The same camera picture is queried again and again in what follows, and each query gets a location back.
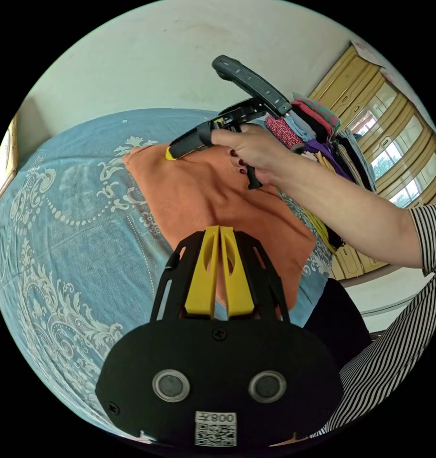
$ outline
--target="black pants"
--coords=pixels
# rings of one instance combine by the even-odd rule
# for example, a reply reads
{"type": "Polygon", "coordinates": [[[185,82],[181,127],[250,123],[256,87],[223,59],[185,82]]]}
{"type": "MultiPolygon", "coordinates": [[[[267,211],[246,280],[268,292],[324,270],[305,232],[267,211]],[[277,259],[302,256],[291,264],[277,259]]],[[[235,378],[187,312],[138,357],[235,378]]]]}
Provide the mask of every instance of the black pants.
{"type": "Polygon", "coordinates": [[[339,369],[363,351],[371,337],[345,288],[328,279],[317,306],[304,326],[329,348],[339,369]]]}

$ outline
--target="red patterned fabric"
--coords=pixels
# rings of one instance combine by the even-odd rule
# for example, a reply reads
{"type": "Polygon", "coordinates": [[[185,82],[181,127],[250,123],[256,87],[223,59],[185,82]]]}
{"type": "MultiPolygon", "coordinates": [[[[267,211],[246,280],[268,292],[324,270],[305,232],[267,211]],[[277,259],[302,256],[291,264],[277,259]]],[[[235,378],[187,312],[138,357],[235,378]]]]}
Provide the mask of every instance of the red patterned fabric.
{"type": "Polygon", "coordinates": [[[288,148],[291,149],[294,145],[304,143],[286,124],[283,118],[276,119],[273,116],[267,116],[264,121],[267,128],[288,148]]]}

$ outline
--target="orange towel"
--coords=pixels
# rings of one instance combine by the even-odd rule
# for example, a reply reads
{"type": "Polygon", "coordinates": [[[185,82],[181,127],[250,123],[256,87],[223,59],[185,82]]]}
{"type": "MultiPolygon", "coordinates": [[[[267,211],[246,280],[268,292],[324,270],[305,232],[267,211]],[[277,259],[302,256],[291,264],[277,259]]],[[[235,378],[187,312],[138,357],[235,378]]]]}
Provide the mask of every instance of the orange towel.
{"type": "MultiPolygon", "coordinates": [[[[248,191],[247,177],[231,164],[225,148],[214,146],[177,161],[165,159],[166,148],[134,148],[123,163],[170,246],[175,249],[182,239],[208,226],[244,231],[263,245],[282,279],[288,308],[294,307],[315,236],[274,186],[248,191]]],[[[216,297],[226,306],[222,276],[217,277],[216,297]]]]}

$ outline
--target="qr code label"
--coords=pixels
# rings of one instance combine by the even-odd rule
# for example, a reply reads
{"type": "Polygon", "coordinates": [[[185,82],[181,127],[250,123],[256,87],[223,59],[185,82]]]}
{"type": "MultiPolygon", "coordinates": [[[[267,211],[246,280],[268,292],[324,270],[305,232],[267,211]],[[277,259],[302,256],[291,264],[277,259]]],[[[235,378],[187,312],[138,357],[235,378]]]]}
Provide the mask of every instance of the qr code label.
{"type": "Polygon", "coordinates": [[[237,417],[235,413],[196,412],[196,445],[235,447],[237,417]]]}

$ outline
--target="screw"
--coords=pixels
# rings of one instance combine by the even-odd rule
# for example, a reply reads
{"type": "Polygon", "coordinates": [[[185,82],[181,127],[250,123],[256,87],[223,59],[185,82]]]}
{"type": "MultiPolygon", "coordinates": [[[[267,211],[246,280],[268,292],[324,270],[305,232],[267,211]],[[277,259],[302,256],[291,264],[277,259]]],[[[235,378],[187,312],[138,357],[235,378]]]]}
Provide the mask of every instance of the screw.
{"type": "Polygon", "coordinates": [[[227,336],[228,336],[228,333],[226,329],[223,329],[223,328],[216,328],[212,332],[212,337],[218,342],[223,342],[223,340],[226,340],[227,336]]]}
{"type": "Polygon", "coordinates": [[[121,410],[114,402],[109,402],[107,409],[110,411],[112,415],[119,415],[121,413],[121,410]]]}

